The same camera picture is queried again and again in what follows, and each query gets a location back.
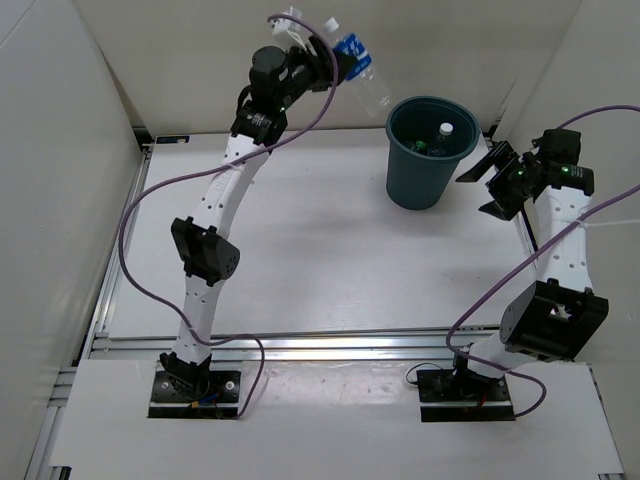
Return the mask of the blue label water bottle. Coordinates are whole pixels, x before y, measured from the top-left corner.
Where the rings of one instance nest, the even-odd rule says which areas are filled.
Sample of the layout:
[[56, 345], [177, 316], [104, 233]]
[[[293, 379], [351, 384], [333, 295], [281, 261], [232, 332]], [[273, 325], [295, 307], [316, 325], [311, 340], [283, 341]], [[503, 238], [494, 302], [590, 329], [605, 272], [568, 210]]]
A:
[[322, 29], [335, 51], [356, 59], [345, 81], [361, 106], [370, 117], [382, 115], [391, 104], [390, 90], [359, 36], [353, 32], [347, 33], [334, 17], [330, 17]]

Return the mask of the clear unlabelled plastic bottle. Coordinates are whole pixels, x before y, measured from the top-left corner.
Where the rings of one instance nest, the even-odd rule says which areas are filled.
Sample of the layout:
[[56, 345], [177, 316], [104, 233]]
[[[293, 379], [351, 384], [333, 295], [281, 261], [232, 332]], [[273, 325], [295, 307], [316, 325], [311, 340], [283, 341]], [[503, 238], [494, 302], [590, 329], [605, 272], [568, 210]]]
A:
[[450, 140], [454, 126], [449, 122], [441, 123], [437, 134], [428, 144], [427, 155], [430, 157], [449, 157], [451, 155]]

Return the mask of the green plastic soda bottle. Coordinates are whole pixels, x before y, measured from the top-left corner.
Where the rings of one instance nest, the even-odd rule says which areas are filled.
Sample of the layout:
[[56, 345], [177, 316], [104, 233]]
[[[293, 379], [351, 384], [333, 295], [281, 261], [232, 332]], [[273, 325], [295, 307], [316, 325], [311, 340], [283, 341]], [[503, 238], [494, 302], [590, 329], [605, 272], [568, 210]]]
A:
[[402, 145], [410, 151], [417, 152], [425, 155], [427, 152], [427, 145], [423, 141], [405, 141]]

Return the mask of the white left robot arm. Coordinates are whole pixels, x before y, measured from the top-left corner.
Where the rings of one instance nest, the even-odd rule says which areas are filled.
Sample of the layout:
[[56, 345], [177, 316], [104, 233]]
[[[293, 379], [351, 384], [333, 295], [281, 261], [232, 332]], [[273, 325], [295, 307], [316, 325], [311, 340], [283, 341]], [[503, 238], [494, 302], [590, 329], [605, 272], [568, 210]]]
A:
[[327, 51], [317, 37], [311, 37], [306, 48], [266, 46], [254, 53], [225, 150], [226, 169], [214, 175], [194, 211], [171, 225], [185, 271], [186, 319], [160, 363], [186, 400], [198, 401], [213, 392], [207, 343], [221, 289], [240, 260], [228, 237], [242, 198], [286, 129], [287, 109], [308, 91], [326, 91], [344, 81], [356, 63], [345, 50]]

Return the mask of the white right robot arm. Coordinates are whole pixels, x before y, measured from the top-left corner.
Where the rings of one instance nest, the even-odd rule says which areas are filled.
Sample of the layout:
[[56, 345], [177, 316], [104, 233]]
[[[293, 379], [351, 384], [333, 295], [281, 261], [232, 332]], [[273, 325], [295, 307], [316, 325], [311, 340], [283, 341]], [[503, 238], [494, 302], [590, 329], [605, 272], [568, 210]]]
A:
[[[579, 133], [564, 130], [546, 131], [538, 151], [524, 155], [501, 141], [458, 180], [476, 182], [494, 168], [487, 183], [492, 200], [481, 212], [511, 220], [531, 200], [545, 244], [591, 203], [594, 173], [579, 166], [580, 148]], [[499, 332], [455, 356], [449, 387], [458, 398], [476, 397], [526, 363], [574, 360], [606, 319], [609, 302], [593, 291], [583, 227], [543, 251], [535, 271], [534, 282], [506, 307]]]

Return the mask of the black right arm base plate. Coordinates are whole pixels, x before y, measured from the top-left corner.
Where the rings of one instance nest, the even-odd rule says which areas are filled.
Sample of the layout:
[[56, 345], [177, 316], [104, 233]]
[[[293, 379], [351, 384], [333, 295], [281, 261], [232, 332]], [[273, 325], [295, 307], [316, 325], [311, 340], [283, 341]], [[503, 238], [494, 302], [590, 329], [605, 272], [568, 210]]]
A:
[[514, 421], [515, 413], [504, 378], [480, 378], [462, 367], [445, 369], [419, 363], [405, 380], [418, 390], [422, 423]]

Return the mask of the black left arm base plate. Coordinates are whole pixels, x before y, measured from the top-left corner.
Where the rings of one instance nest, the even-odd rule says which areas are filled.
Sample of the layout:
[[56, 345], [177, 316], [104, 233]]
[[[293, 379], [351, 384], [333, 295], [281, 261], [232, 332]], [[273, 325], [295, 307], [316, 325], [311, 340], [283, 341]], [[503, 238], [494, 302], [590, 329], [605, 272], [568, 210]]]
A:
[[204, 386], [197, 391], [176, 389], [168, 373], [156, 367], [148, 403], [152, 419], [231, 420], [239, 412], [242, 373], [212, 367]]

